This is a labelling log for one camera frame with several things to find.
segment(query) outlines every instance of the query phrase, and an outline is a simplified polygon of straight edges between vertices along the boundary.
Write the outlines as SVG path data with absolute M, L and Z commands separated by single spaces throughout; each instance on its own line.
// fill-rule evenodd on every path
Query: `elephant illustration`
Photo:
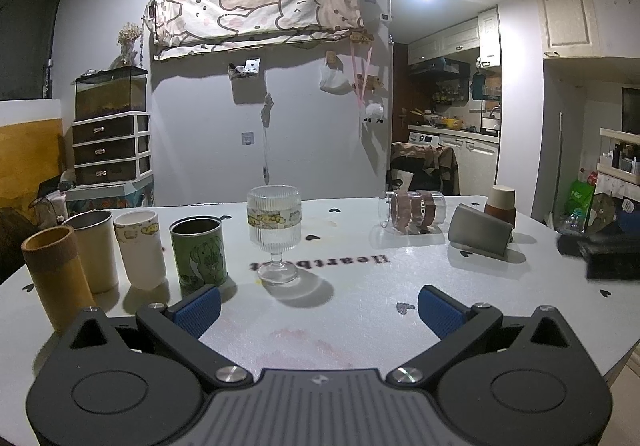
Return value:
M 225 259 L 217 241 L 206 241 L 191 249 L 191 272 L 204 283 L 217 283 L 224 275 Z

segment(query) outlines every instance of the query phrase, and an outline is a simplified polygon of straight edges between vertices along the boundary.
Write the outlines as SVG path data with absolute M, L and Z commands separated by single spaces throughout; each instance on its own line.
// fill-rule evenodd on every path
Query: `round sticker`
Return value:
M 634 208 L 635 208 L 634 203 L 629 199 L 624 199 L 622 201 L 622 209 L 625 211 L 625 213 L 633 213 Z

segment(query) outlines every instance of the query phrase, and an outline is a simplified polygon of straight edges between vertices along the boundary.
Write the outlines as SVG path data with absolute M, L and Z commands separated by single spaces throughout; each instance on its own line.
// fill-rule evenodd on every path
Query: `tiled floor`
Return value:
M 640 377 L 625 366 L 611 392 L 613 415 L 600 446 L 640 446 Z

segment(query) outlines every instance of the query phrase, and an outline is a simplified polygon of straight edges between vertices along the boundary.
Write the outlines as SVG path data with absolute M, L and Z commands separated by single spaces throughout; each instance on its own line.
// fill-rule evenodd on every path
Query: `green tin can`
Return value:
M 189 217 L 169 227 L 180 285 L 195 291 L 216 287 L 227 278 L 222 221 L 216 217 Z

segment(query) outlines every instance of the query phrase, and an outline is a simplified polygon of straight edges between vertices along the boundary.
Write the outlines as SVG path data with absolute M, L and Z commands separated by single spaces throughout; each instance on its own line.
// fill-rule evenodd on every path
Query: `fish tank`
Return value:
M 146 70 L 123 66 L 76 79 L 76 121 L 146 111 Z

